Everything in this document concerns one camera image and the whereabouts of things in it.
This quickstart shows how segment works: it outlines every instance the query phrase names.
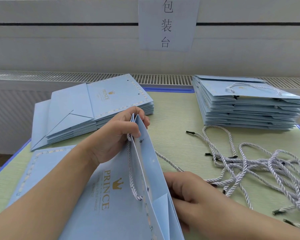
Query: table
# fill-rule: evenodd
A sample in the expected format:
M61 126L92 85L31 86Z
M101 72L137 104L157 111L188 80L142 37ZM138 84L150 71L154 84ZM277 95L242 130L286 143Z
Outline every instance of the table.
M181 169L196 173L203 179L218 177L221 169L213 165L211 157L204 156L205 152L210 152L208 145L200 138L186 134L186 130L201 133L204 126L195 94L168 92L149 92L149 94L155 103L155 114L149 116L151 125L148 129L155 150L172 160ZM243 128L228 128L228 130L232 134L237 153L239 153L238 145L240 143L251 142L271 152L283 149L300 158L300 129L298 128L285 132ZM223 130L208 128L207 134L221 153L232 156L228 135ZM58 142L47 148L74 145L88 135L90 133ZM248 159L265 156L248 147L244 151ZM30 144L26 143L24 148L0 172L0 212L7 205L31 156ZM174 171L164 160L159 158L159 161L163 171ZM269 182L276 183L270 173L264 172L261 176ZM273 210L289 205L283 194L269 189L250 175L244 178L242 185L248 191L254 210L260 213L273 216ZM243 193L238 189L231 198L241 204L246 204ZM275 217L277 219L287 218L292 222L300 223L298 211ZM200 239L196 234L191 234L186 238Z

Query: white paper sign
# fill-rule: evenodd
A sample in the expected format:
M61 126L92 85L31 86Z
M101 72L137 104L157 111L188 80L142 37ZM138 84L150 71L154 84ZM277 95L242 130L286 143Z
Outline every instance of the white paper sign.
M140 49L188 52L200 0L138 0Z

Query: stack of paper bags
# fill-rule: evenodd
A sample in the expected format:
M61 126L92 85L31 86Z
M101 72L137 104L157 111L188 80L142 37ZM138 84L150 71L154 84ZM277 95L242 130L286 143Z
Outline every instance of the stack of paper bags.
M205 125L289 130L300 117L300 96L249 77L195 75Z
M55 91L35 105L31 151L95 131L132 106L154 112L153 99L130 74Z
M139 115L141 137L128 143L92 174L59 240L184 240L172 198L151 139ZM44 178L74 146L37 150L28 163L11 205Z

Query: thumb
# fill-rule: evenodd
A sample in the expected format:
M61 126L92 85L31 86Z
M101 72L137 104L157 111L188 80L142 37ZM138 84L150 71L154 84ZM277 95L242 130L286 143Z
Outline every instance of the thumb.
M139 126L135 122L130 121L115 121L113 124L114 130L118 134L132 134L132 136L138 138L141 136Z
M179 220L183 221L188 226L195 226L196 224L196 214L198 210L196 209L197 204L189 203L184 200L179 200L172 198L173 205L176 208L176 214Z

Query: black rope end tip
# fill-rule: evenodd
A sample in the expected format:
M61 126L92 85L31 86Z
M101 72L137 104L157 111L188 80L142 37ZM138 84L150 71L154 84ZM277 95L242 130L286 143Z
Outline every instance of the black rope end tip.
M283 214L283 213L286 213L286 212L285 212L285 211L282 211L282 210L274 210L274 211L272 212L272 214L273 214L274 216L279 215L279 214Z
M284 219L283 222L288 223L288 224L290 224L290 225L292 225L292 226L295 227L295 225L293 224L293 222L291 222L291 221L289 221L289 220L287 220L287 219Z

